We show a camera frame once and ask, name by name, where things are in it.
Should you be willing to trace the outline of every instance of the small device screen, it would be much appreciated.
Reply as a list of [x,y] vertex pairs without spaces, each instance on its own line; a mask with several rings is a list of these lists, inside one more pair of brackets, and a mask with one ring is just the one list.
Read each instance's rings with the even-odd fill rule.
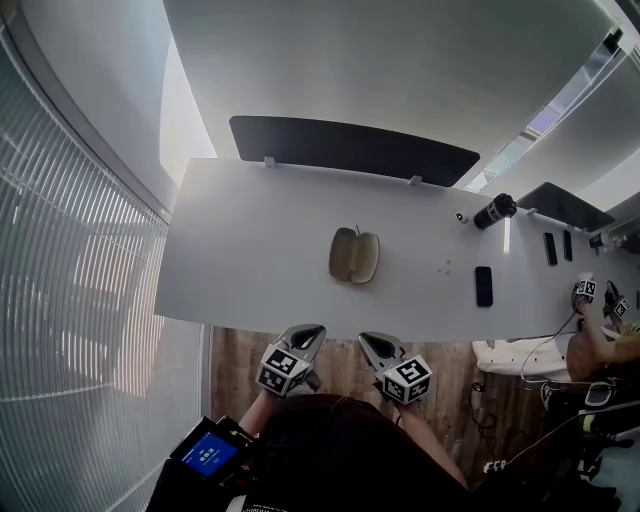
[[567,261],[573,260],[573,251],[571,249],[571,233],[566,229],[562,232],[564,242],[564,259]]
[[489,308],[493,305],[490,267],[476,267],[476,303],[481,308]]
[[182,462],[195,469],[201,475],[209,477],[237,452],[237,448],[234,448],[213,433],[206,432],[182,457]]
[[550,266],[558,264],[558,256],[556,255],[556,244],[553,241],[551,233],[544,234],[544,247],[547,251],[547,262]]

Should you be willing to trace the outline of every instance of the black smartphone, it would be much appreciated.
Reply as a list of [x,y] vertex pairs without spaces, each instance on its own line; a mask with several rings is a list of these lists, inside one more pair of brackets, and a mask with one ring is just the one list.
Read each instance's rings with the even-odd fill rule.
[[551,233],[544,234],[544,248],[547,250],[547,262],[550,267],[558,264],[558,255],[556,254],[556,243],[553,241]]
[[481,308],[493,306],[493,281],[490,267],[476,267],[476,304]]
[[566,229],[562,232],[562,242],[564,247],[564,259],[573,261],[573,250],[571,249],[571,233]]

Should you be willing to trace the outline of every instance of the small cube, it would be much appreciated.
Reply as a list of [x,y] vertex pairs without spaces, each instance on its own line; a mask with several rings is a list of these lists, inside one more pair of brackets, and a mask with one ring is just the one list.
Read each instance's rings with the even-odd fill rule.
[[431,368],[422,356],[415,356],[378,376],[383,381],[383,392],[401,402],[408,404],[424,395],[429,389]]
[[304,382],[309,367],[309,363],[277,345],[269,345],[260,361],[256,382],[278,396],[285,396]]
[[631,309],[631,306],[629,306],[627,299],[620,299],[620,301],[618,302],[618,304],[616,304],[616,307],[613,310],[616,313],[616,315],[618,315],[618,318],[622,318],[624,314],[627,311],[629,311],[629,309]]
[[596,295],[596,283],[587,279],[581,279],[578,283],[578,294],[584,295],[589,299],[589,302],[593,300]]

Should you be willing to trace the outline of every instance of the wall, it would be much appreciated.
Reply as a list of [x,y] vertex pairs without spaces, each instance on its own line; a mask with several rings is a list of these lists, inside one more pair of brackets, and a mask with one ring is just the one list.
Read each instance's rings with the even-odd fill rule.
[[165,0],[165,8],[221,158],[238,158],[234,115],[324,119],[477,151],[460,187],[611,27],[590,1]]
[[573,194],[598,181],[640,146],[639,87],[640,72],[627,56],[482,193],[508,192],[517,201],[547,181]]
[[640,191],[640,149],[600,179],[585,187],[578,196],[603,211],[629,199]]
[[177,57],[162,2],[24,0],[22,8],[45,57],[82,113],[171,211],[188,159],[215,157],[215,151]]

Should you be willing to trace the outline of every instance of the window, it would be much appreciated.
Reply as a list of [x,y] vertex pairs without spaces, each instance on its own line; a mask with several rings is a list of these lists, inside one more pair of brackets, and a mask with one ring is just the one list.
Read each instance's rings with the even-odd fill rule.
[[200,326],[153,314],[168,226],[2,41],[0,509],[144,510],[200,417]]

